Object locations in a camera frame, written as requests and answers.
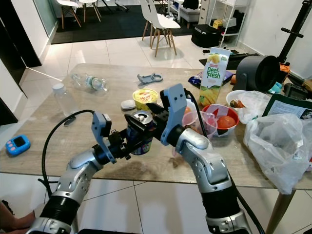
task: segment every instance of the white plastic bag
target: white plastic bag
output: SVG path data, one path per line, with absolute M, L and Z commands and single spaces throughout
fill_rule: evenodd
M 312 122 L 294 114 L 279 114 L 249 121 L 244 143 L 262 172 L 282 194 L 290 194 L 309 166 L 311 144 L 303 133 L 312 131 Z
M 243 124 L 248 123 L 254 118 L 261 117 L 267 107 L 270 97 L 259 91 L 249 91 L 238 95 L 245 108 L 237 110 L 239 121 Z

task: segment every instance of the table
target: table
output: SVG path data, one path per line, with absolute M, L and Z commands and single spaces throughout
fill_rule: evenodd
M 188 82 L 188 78 L 199 73 L 197 69 L 173 69 L 152 67 L 127 67 L 100 64 L 79 64 L 63 83 L 72 93 L 80 109 L 97 110 L 107 113 L 112 119 L 112 129 L 126 128 L 126 121 L 120 109 L 120 103 L 132 98 L 132 92 L 138 88 L 149 87 L 158 92 L 171 85 L 182 83 L 195 97 L 199 90 Z M 137 74 L 162 74 L 163 82 L 138 86 Z M 105 96 L 95 96 L 77 90 L 71 81 L 72 73 L 88 73 L 106 78 L 109 92 Z M 226 94 L 232 86 L 225 84 L 218 97 L 218 103 L 226 104 Z M 41 154 L 44 142 L 52 128 L 64 118 L 53 95 L 34 112 L 17 134 L 26 134 L 32 142 L 31 148 L 18 157 L 8 157 L 5 150 L 0 151 L 0 171 L 4 173 L 41 175 Z M 82 114 L 69 127 L 60 127 L 50 140 L 46 155 L 46 170 L 49 176 L 61 176 L 66 171 L 69 160 L 80 152 L 92 147 L 96 142 L 91 131 L 92 117 Z M 215 137 L 212 144 L 225 159 L 228 169 L 237 186 L 256 188 L 275 188 L 263 175 L 254 156 L 243 144 L 245 125 L 239 124 L 231 137 Z M 143 180 L 174 183 L 196 183 L 190 166 L 179 158 L 173 158 L 170 146 L 163 146 L 153 140 L 149 153 L 132 156 L 130 160 L 118 159 L 116 164 L 106 164 L 94 178 L 118 180 Z M 312 190 L 312 174 L 304 174 L 296 189 Z M 276 202 L 276 214 L 268 228 L 274 230 L 286 211 L 292 195 L 280 195 Z

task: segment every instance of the black bag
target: black bag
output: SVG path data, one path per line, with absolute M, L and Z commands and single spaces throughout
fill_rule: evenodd
M 184 8 L 196 10 L 198 8 L 198 0 L 185 0 L 182 5 Z
M 196 24 L 193 27 L 192 42 L 203 48 L 219 45 L 221 32 L 207 24 Z

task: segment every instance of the blue handheld device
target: blue handheld device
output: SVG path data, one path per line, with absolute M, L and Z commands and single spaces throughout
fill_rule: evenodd
M 17 156 L 30 148 L 30 141 L 26 135 L 18 135 L 5 144 L 9 154 Z

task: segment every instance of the clear plastic cup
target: clear plastic cup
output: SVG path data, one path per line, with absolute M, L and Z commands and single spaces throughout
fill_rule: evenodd
M 212 113 L 206 113 L 203 111 L 201 111 L 200 114 L 201 114 L 201 118 L 205 126 L 207 138 L 211 139 L 211 137 L 217 130 L 217 122 L 215 119 L 215 115 Z M 182 119 L 182 125 L 183 127 L 192 128 L 194 131 L 198 132 L 199 134 L 203 134 L 201 130 L 198 114 L 196 111 L 185 114 Z

